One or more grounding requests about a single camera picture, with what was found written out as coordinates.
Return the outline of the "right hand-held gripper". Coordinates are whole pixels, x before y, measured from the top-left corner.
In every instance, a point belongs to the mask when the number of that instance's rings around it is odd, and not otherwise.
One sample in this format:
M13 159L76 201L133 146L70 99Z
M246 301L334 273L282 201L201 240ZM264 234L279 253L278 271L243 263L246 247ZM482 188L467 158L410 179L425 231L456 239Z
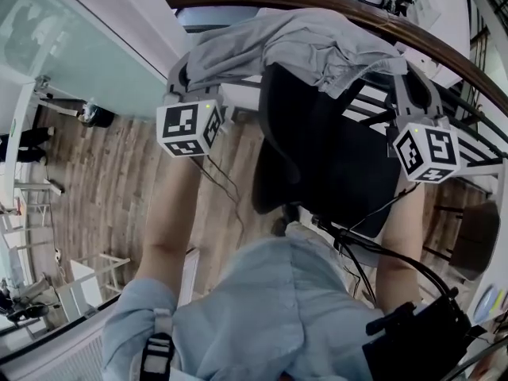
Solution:
M460 170L458 136L449 119L441 114L441 97L433 82L418 67L408 63L404 75L394 76L397 113L394 127L387 130L387 152L398 159L407 180L442 183Z

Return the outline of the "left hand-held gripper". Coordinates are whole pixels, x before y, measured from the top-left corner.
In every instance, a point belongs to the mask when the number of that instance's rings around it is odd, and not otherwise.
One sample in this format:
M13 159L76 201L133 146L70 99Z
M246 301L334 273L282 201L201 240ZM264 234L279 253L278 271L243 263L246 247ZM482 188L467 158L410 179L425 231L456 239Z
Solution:
M225 122L220 86L187 91L189 56L186 53L171 68L164 104L156 110L156 140L174 158L209 154Z

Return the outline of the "grey clothes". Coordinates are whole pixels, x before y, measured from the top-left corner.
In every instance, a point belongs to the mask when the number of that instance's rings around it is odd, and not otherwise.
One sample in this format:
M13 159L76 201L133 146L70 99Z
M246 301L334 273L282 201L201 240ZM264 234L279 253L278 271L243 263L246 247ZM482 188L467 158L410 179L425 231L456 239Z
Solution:
M393 45L336 11L282 10L202 33L188 56L188 87L261 75L272 64L333 99L367 73L408 71Z

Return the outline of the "person's left forearm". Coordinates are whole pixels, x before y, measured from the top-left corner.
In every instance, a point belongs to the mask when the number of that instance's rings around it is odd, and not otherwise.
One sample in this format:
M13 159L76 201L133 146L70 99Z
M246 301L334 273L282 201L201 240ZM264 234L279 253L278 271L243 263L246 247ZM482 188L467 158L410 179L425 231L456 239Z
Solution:
M160 281L176 298L194 225L202 163L201 156L172 159L148 209L136 277Z

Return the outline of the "black office chair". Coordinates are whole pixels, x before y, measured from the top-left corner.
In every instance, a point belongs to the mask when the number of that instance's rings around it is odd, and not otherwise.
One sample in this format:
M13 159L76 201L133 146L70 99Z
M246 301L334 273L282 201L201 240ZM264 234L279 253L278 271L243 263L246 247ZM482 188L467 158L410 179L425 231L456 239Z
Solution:
M11 297L5 296L0 291L0 316L5 317L15 328L21 321L41 319L46 317L51 309L60 308L59 302L15 302Z

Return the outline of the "black metal railing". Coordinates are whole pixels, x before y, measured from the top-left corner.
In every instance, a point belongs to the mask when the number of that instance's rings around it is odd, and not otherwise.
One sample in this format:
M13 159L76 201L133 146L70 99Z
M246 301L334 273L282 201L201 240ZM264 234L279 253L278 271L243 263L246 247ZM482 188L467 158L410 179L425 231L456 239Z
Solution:
M366 82L344 114L357 121L377 117L390 109L387 101L390 92L388 85ZM508 152L503 152L470 125L452 117L452 106L458 105L455 97L454 93L445 94L442 103L445 115L458 136L462 164L465 167L492 166L508 160Z

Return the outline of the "black waste bin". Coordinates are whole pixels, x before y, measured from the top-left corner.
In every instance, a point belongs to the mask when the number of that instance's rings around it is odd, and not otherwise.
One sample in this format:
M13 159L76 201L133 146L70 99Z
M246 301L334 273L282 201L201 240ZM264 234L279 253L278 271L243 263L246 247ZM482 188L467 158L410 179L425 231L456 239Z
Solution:
M103 129L108 129L114 118L114 113L92 102L85 102L78 116L79 121L87 128L98 127Z

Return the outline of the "teal glass panel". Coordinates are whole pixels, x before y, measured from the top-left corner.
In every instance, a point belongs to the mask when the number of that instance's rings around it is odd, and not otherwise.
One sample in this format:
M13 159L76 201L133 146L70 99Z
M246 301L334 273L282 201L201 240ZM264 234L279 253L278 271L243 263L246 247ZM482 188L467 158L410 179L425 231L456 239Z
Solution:
M0 66L126 117L152 118L161 75L77 0L0 0Z

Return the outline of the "brown wooden handrail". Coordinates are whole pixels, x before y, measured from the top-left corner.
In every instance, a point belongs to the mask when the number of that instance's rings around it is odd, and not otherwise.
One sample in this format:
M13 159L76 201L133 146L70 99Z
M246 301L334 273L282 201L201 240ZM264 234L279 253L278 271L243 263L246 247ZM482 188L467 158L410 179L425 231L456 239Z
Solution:
M508 117L506 95L457 50L424 29L388 12L353 0L165 0L172 9L205 6L254 6L281 10L320 8L341 13L358 26L390 37L427 55L476 87Z

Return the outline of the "white desk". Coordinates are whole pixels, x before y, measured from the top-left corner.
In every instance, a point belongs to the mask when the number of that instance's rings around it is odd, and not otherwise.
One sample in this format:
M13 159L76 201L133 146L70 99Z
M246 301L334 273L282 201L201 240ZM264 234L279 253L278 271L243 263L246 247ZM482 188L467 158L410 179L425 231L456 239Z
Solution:
M7 207L14 207L14 197L16 191L39 190L36 183L22 182L16 179L17 154L21 133L23 131L23 122L25 120L25 115L27 113L35 84L35 80L21 84L21 93L17 99L10 127L9 143L6 150L6 162L4 163L4 191L6 194L5 205Z

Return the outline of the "small yellow object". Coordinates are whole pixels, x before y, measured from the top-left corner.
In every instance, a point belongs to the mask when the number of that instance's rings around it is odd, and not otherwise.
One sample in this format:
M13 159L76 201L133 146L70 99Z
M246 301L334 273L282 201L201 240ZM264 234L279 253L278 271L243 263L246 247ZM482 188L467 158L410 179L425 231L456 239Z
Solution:
M508 291L507 290L500 290L496 299L495 299L495 302L493 303L491 309L490 309L490 312L495 312L495 311L504 311L506 309L505 307L505 304L507 304L507 300L508 299Z

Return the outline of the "light blue round plate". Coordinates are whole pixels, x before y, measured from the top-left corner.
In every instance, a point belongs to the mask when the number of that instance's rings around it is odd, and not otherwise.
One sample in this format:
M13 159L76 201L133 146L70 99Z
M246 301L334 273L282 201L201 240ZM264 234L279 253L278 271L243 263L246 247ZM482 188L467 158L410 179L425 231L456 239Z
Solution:
M498 288L494 284L491 284L485 290L475 307L475 312L473 315L475 323L480 324L488 319L491 309L493 308L497 299L497 295Z

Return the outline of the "white side table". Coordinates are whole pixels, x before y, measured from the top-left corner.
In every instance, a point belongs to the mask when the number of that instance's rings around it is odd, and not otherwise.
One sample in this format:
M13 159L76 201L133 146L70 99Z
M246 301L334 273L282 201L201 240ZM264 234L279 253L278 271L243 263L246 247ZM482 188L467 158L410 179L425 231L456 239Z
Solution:
M72 281L56 289L67 321L98 311L108 296L117 297L123 289L117 270L129 262L104 253L70 260Z

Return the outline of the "person's light blue shirt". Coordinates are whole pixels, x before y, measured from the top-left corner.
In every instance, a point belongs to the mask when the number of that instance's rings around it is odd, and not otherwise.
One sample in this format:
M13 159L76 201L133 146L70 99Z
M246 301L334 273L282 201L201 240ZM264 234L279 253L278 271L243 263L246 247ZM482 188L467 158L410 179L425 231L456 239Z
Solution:
M103 330L104 381L134 381L160 311L185 381L372 381L362 347L381 313L345 290L333 250L304 233L243 247L185 306L159 280L131 281Z

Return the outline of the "glass partition with blinds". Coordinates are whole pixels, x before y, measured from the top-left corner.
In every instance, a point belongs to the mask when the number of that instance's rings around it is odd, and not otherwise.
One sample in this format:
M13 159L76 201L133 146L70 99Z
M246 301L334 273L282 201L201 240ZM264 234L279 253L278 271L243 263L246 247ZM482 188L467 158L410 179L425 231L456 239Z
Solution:
M102 328L118 296L94 307L65 292L67 324L0 359L0 381L102 381Z

